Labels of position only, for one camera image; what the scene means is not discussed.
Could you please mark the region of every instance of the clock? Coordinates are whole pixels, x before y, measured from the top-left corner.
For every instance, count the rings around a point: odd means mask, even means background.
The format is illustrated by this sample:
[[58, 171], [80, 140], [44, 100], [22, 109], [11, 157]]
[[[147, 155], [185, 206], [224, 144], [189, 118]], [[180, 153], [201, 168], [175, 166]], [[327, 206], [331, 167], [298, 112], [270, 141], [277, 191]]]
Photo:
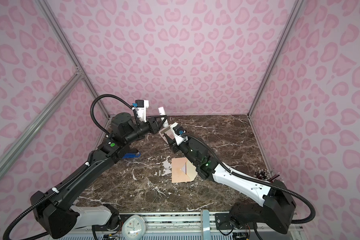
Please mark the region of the clock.
[[122, 233], [128, 240], [138, 240], [144, 235], [146, 229], [143, 218], [139, 215], [133, 215], [123, 224]]

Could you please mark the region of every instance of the brown marble surface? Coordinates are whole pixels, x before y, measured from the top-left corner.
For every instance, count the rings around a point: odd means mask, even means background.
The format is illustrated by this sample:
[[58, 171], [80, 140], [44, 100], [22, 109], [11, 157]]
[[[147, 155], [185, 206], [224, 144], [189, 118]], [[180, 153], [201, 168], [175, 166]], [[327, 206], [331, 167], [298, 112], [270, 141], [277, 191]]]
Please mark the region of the brown marble surface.
[[[245, 115], [171, 116], [186, 131], [201, 137], [235, 169], [254, 175], [265, 169], [260, 150]], [[135, 142], [141, 156], [123, 159], [105, 171], [79, 197], [78, 206], [114, 205], [120, 212], [187, 211], [209, 209], [226, 211], [237, 201], [252, 200], [222, 184], [202, 180], [199, 176], [188, 183], [171, 183], [168, 169], [173, 154], [159, 136], [147, 135]]]

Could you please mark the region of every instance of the pink wallpaper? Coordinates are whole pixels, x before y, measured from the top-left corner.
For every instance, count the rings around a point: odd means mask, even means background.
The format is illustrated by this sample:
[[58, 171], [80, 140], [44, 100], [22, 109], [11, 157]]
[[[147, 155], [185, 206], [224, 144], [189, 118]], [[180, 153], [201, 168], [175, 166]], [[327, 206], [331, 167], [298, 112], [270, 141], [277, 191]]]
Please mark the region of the pink wallpaper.
[[0, 156], [71, 76], [33, 1], [0, 1]]
[[308, 1], [253, 120], [309, 239], [360, 239], [360, 1]]
[[99, 94], [148, 99], [150, 114], [247, 113], [293, 3], [49, 1]]
[[[89, 115], [92, 101], [88, 89], [79, 82], [0, 181], [0, 239], [8, 224], [30, 206], [32, 194], [61, 182], [95, 149], [100, 130]], [[105, 118], [97, 108], [95, 116], [100, 124], [105, 124]], [[43, 230], [33, 214], [29, 214], [13, 232], [11, 237], [20, 239]]]

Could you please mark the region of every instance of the black cable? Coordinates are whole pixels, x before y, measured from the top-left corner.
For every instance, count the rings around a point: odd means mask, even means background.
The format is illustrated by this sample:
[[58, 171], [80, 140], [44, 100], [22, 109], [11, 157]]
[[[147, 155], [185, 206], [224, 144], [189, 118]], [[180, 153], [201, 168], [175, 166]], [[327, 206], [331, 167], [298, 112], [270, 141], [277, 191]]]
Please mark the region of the black cable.
[[259, 233], [258, 233], [258, 231], [257, 231], [257, 228], [254, 228], [254, 233], [256, 233], [256, 236], [257, 236], [257, 238], [258, 238], [259, 240], [263, 240], [263, 239], [260, 237], [260, 235], [259, 235]]
[[[98, 96], [97, 98], [95, 98], [91, 104], [91, 108], [89, 110], [89, 113], [91, 114], [91, 118], [92, 118], [92, 121], [95, 123], [95, 125], [101, 129], [101, 131], [105, 132], [107, 135], [109, 135], [109, 132], [103, 128], [96, 120], [95, 118], [95, 114], [94, 114], [94, 109], [95, 109], [95, 105], [96, 103], [102, 99], [102, 98], [114, 98], [114, 99], [117, 99], [119, 100], [120, 102], [122, 102], [123, 104], [125, 104], [129, 109], [132, 109], [133, 106], [132, 105], [129, 105], [127, 102], [125, 102], [123, 99], [119, 98], [118, 96], [115, 96], [113, 94], [103, 94], [103, 95], [100, 95]], [[135, 116], [135, 120], [136, 120], [136, 124], [139, 125], [140, 121], [139, 121], [139, 118], [137, 117], [137, 112], [136, 112], [136, 109], [133, 109], [133, 114]]]
[[219, 231], [220, 231], [220, 233], [223, 234], [224, 236], [228, 236], [228, 235], [230, 235], [230, 234], [233, 232], [233, 226], [231, 225], [231, 227], [232, 227], [232, 229], [231, 229], [231, 231], [230, 231], [229, 233], [223, 233], [220, 229], [219, 229]]
[[98, 240], [98, 239], [97, 239], [97, 236], [96, 236], [95, 226], [94, 226], [94, 225], [92, 225], [92, 234], [93, 234], [94, 240]]
[[[88, 159], [87, 161], [89, 162], [92, 158], [94, 151], [91, 151], [88, 155]], [[64, 184], [62, 184], [60, 187], [57, 188], [57, 191], [61, 191], [62, 189], [64, 189], [65, 187], [67, 187], [68, 185], [70, 185], [74, 180], [76, 180], [80, 175], [82, 175], [86, 170], [87, 170], [88, 166], [83, 164], [82, 165], [82, 169], [75, 175], [73, 176], [71, 179], [69, 179], [67, 182], [65, 182]], [[3, 240], [11, 240], [10, 238], [10, 233], [13, 230], [14, 226], [16, 226], [17, 223], [20, 222], [21, 219], [23, 219], [27, 214], [29, 214], [30, 212], [32, 212], [33, 209], [35, 209], [36, 207], [38, 207], [39, 205], [41, 205], [42, 203], [44, 203], [46, 200], [50, 199], [51, 197], [53, 197], [54, 195], [56, 195], [56, 192], [52, 192], [51, 194], [43, 197], [42, 199], [38, 200], [34, 205], [30, 206], [29, 208], [27, 208], [24, 212], [22, 212], [17, 218], [15, 218], [15, 220], [13, 220], [13, 222], [11, 222], [9, 224], [9, 226], [7, 227], [7, 229], [4, 231], [3, 234]], [[38, 235], [35, 235], [33, 237], [29, 237], [29, 238], [24, 238], [22, 240], [35, 240], [41, 237], [44, 237], [46, 235], [48, 235], [48, 232], [43, 232], [40, 233]]]
[[265, 182], [265, 181], [262, 181], [262, 180], [259, 180], [259, 179], [254, 179], [254, 178], [251, 178], [251, 177], [247, 177], [247, 176], [244, 176], [244, 175], [241, 175], [241, 174], [238, 174], [236, 172], [233, 172], [231, 171], [225, 164], [223, 164], [223, 162], [221, 162], [221, 160], [218, 158], [218, 156], [216, 155], [216, 153], [213, 151], [213, 149], [211, 149], [211, 147], [209, 147], [205, 142], [203, 142], [201, 139], [198, 139], [197, 137], [193, 136], [192, 134], [189, 134], [187, 132], [184, 132], [182, 134], [182, 136], [187, 136], [187, 137], [190, 137], [190, 138], [193, 138], [195, 139], [196, 141], [198, 141], [201, 145], [203, 145], [204, 147], [206, 147], [208, 149], [208, 151], [210, 151], [210, 153], [213, 155], [213, 157], [216, 159], [216, 161], [230, 174], [236, 176], [236, 177], [239, 177], [241, 179], [244, 179], [244, 180], [247, 180], [247, 181], [251, 181], [251, 182], [255, 182], [257, 184], [262, 184], [262, 185], [265, 185], [265, 186], [268, 186], [272, 189], [276, 189], [276, 190], [280, 190], [280, 191], [283, 191], [285, 193], [288, 193], [289, 195], [297, 198], [297, 199], [300, 199], [303, 203], [305, 203], [309, 210], [311, 211], [311, 213], [309, 214], [308, 217], [306, 218], [303, 218], [303, 219], [297, 219], [297, 220], [292, 220], [291, 223], [293, 224], [303, 224], [303, 223], [307, 223], [307, 222], [310, 222], [312, 221], [313, 218], [315, 218], [315, 215], [316, 215], [316, 210], [315, 208], [313, 207], [313, 205], [306, 199], [304, 198], [303, 196], [301, 196], [300, 194], [298, 193], [295, 193], [287, 188], [284, 188], [284, 187], [280, 187], [280, 186], [277, 186], [277, 185], [274, 185], [270, 182]]

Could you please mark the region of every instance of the paper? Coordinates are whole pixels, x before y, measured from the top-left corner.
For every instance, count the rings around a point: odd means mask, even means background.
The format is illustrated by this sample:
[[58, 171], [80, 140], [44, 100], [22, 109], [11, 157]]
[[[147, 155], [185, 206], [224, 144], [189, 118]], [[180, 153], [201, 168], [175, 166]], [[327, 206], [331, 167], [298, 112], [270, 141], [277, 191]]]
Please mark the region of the paper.
[[196, 175], [196, 167], [186, 157], [172, 159], [172, 183], [192, 182]]

